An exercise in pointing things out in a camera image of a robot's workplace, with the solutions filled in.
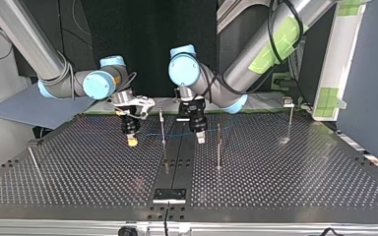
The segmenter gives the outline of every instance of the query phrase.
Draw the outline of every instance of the black object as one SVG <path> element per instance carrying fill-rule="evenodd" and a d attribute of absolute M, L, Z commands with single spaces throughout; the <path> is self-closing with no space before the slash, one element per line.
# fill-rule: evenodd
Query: black object
<path fill-rule="evenodd" d="M 131 115 L 137 113 L 136 106 L 123 106 L 119 107 L 122 111 L 129 111 Z M 121 131 L 125 135 L 135 134 L 140 130 L 140 121 L 134 117 L 128 115 L 121 115 Z"/>
<path fill-rule="evenodd" d="M 182 101 L 180 107 L 184 110 L 183 113 L 189 116 L 189 129 L 191 132 L 198 133 L 208 130 L 208 120 L 204 113 L 206 107 L 204 98 Z"/>
<path fill-rule="evenodd" d="M 94 59 L 122 55 L 137 94 L 174 97 L 167 68 L 170 49 L 193 44 L 217 70 L 217 1 L 82 0 L 92 34 Z"/>
<path fill-rule="evenodd" d="M 135 228 L 122 227 L 118 230 L 118 236 L 138 236 Z"/>
<path fill-rule="evenodd" d="M 337 233 L 336 230 L 334 230 L 333 228 L 326 228 L 326 229 L 322 232 L 322 234 L 321 234 L 320 236 L 326 236 L 326 235 L 328 235 L 328 233 L 329 233 L 330 231 L 331 231 L 334 235 L 336 235 L 336 236 L 345 236 L 344 234 L 339 234 L 339 233 Z"/>
<path fill-rule="evenodd" d="M 154 200 L 186 200 L 186 190 L 156 189 Z"/>
<path fill-rule="evenodd" d="M 183 103 L 184 102 L 179 103 L 179 113 L 176 119 L 178 119 L 178 121 L 189 121 L 190 117 L 187 111 L 187 105 L 184 105 Z"/>

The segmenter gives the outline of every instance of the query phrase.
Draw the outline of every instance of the black curtain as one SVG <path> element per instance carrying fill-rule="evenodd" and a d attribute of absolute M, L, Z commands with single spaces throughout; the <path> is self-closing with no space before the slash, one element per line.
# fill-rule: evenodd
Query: black curtain
<path fill-rule="evenodd" d="M 122 55 L 136 71 L 136 94 L 174 96 L 168 76 L 171 48 L 193 44 L 217 69 L 217 0 L 82 0 L 94 59 Z"/>

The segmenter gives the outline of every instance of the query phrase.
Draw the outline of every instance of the blue wire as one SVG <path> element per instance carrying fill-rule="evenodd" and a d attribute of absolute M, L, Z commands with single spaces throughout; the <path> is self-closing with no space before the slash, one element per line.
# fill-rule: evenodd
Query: blue wire
<path fill-rule="evenodd" d="M 222 130 L 226 130 L 226 129 L 229 129 L 231 128 L 232 125 L 229 125 L 229 126 L 226 126 L 226 127 L 223 127 L 221 128 Z M 207 132 L 212 132 L 212 131 L 217 131 L 218 128 L 216 129 L 211 129 L 211 130 L 207 130 Z M 180 134 L 180 135 L 166 135 L 164 134 L 165 137 L 169 137 L 169 138 L 177 138 L 177 137 L 183 137 L 183 136 L 188 136 L 188 135 L 193 135 L 194 133 L 185 133 L 185 134 Z M 146 136 L 162 136 L 162 134 L 145 134 L 144 135 L 145 137 Z"/>

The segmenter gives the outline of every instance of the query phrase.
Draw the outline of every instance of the black mount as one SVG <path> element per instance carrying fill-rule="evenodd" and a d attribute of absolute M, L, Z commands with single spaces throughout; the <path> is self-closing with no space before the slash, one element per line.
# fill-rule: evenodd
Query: black mount
<path fill-rule="evenodd" d="M 137 106 L 119 107 L 122 111 L 129 111 L 131 115 L 137 113 Z M 121 131 L 125 135 L 136 134 L 140 130 L 140 121 L 128 115 L 121 115 Z"/>
<path fill-rule="evenodd" d="M 193 133 L 208 130 L 208 120 L 204 114 L 206 102 L 204 98 L 181 101 L 179 105 L 179 117 L 189 118 L 189 129 Z"/>

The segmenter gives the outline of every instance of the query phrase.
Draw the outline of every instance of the gray panel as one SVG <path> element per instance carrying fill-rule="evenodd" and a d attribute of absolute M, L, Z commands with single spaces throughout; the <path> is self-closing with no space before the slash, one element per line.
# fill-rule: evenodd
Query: gray panel
<path fill-rule="evenodd" d="M 378 168 L 323 124 L 295 115 L 289 128 L 285 113 L 208 120 L 206 144 L 179 155 L 193 159 L 173 185 L 189 189 L 184 220 L 378 223 Z"/>
<path fill-rule="evenodd" d="M 378 157 L 378 1 L 367 4 L 338 127 Z"/>
<path fill-rule="evenodd" d="M 93 103 L 89 97 L 76 97 L 75 100 L 45 98 L 35 84 L 2 101 L 0 118 L 56 129 Z"/>
<path fill-rule="evenodd" d="M 173 121 L 165 118 L 168 133 Z M 39 170 L 26 156 L 0 169 L 0 218 L 146 220 L 163 158 L 159 120 L 142 124 L 137 147 L 120 125 L 118 116 L 80 117 L 34 149 Z"/>

